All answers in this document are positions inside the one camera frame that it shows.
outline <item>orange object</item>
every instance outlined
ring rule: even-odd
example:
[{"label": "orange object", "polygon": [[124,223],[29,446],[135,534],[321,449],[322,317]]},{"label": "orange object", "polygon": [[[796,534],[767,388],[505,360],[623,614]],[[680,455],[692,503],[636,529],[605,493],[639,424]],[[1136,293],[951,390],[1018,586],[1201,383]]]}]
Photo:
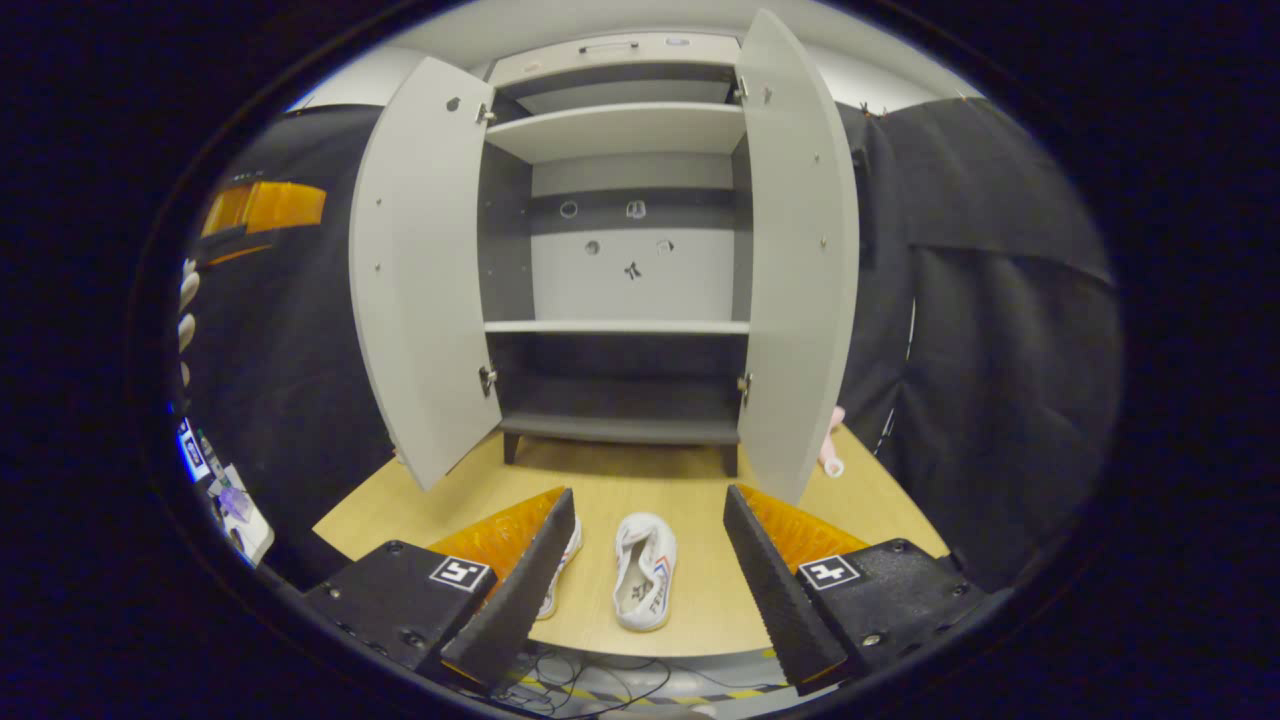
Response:
[{"label": "orange object", "polygon": [[325,191],[292,182],[256,182],[229,187],[214,199],[200,237],[238,225],[246,233],[320,224]]},{"label": "orange object", "polygon": [[270,245],[259,245],[256,247],[247,247],[244,250],[238,250],[236,252],[232,252],[232,254],[228,254],[228,255],[223,255],[221,258],[214,258],[212,260],[209,261],[209,264],[210,265],[216,265],[219,263],[225,263],[228,260],[234,260],[234,259],[242,258],[244,255],[251,255],[253,252],[259,252],[261,250],[270,250],[270,249],[271,249]]},{"label": "orange object", "polygon": [[563,486],[535,495],[429,544],[426,550],[462,560],[484,562],[493,568],[498,582],[485,597],[488,602],[493,593],[502,587],[503,580],[516,569],[516,564],[529,550],[534,536],[543,528],[547,515],[550,514],[562,492],[564,492]]},{"label": "orange object", "polygon": [[769,536],[773,547],[778,548],[778,555],[782,556],[782,561],[787,564],[791,574],[795,574],[796,568],[804,562],[870,547],[804,510],[792,507],[742,483],[735,484],[746,498],[746,506],[751,509],[755,519]]}]

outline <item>white sneaker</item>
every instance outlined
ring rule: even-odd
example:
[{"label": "white sneaker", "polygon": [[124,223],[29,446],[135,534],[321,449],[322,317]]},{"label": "white sneaker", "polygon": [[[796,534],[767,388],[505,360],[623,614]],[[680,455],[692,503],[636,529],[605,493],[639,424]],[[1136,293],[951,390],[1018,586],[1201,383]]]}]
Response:
[{"label": "white sneaker", "polygon": [[622,519],[613,547],[618,557],[618,583],[613,585],[618,623],[640,633],[666,625],[676,573],[671,527],[652,512],[632,512]]},{"label": "white sneaker", "polygon": [[568,544],[564,546],[564,553],[561,555],[561,564],[556,568],[556,574],[552,577],[552,584],[547,587],[547,597],[543,598],[543,607],[538,611],[538,619],[545,620],[556,614],[556,585],[559,583],[559,574],[568,565],[570,560],[577,555],[577,551],[582,547],[582,523],[577,520],[577,514],[573,515],[573,534],[568,537]]}]

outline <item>cabinet leg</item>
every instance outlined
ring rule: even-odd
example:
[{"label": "cabinet leg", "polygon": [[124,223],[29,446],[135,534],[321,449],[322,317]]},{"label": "cabinet leg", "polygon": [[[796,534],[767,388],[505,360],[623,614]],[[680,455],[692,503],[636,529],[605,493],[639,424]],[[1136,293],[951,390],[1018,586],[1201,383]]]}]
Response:
[{"label": "cabinet leg", "polygon": [[724,462],[724,474],[736,478],[737,477],[737,446],[736,445],[722,445],[721,446],[721,460]]},{"label": "cabinet leg", "polygon": [[507,465],[516,464],[516,446],[520,445],[520,436],[516,433],[502,433],[502,461]]}]

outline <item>pink object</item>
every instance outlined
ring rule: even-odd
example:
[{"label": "pink object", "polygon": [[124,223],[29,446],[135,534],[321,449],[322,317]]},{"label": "pink object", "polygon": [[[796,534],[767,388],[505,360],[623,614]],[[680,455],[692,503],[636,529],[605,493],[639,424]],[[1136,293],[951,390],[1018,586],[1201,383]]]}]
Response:
[{"label": "pink object", "polygon": [[818,451],[818,462],[822,464],[822,471],[827,473],[828,478],[838,478],[845,474],[845,464],[840,457],[836,457],[836,443],[831,442],[832,430],[844,419],[845,409],[837,405],[831,411],[831,427],[827,428],[827,438],[822,441],[822,450]]}]

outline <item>yellow and black tape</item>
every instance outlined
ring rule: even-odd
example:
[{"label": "yellow and black tape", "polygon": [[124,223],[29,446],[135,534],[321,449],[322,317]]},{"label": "yellow and black tape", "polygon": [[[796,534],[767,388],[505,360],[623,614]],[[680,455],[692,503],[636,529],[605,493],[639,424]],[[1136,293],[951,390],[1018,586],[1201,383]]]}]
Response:
[{"label": "yellow and black tape", "polygon": [[582,688],[568,688],[568,687],[557,685],[557,684],[553,684],[553,683],[543,683],[543,682],[539,682],[539,680],[536,680],[534,678],[524,678],[522,680],[520,680],[520,683],[524,684],[524,685],[532,685],[532,687],[543,688],[544,691],[550,691],[550,692],[570,694],[570,696],[573,696],[573,697],[581,698],[581,700],[595,700],[595,701],[600,701],[600,702],[611,702],[611,703],[617,703],[617,705],[623,705],[623,703],[627,703],[627,702],[631,702],[632,705],[707,705],[707,703],[710,703],[710,702],[724,702],[724,701],[728,701],[728,700],[744,700],[744,698],[749,698],[749,697],[759,697],[762,694],[768,694],[768,693],[772,693],[772,692],[776,692],[776,691],[781,691],[781,689],[786,689],[786,688],[791,687],[791,685],[769,685],[769,684],[764,684],[764,685],[759,685],[756,688],[733,691],[733,692],[724,693],[724,694],[708,694],[708,696],[700,696],[700,697],[658,697],[658,696],[649,696],[649,697],[635,700],[632,702],[632,698],[628,698],[628,697],[625,697],[625,696],[616,696],[616,694],[611,694],[611,693],[598,693],[598,692],[591,692],[591,691],[584,691]]}]

